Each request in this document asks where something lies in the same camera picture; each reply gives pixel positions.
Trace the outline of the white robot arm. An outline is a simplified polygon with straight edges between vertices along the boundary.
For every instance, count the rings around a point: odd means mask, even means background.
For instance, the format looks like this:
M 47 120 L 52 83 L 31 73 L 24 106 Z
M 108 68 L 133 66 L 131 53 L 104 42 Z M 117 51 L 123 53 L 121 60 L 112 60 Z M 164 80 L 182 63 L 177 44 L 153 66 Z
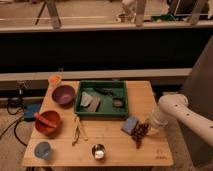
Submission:
M 168 124 L 167 116 L 173 116 L 213 147 L 213 121 L 188 108 L 188 99 L 183 94 L 168 94 L 159 98 L 148 115 L 147 122 L 154 129 Z

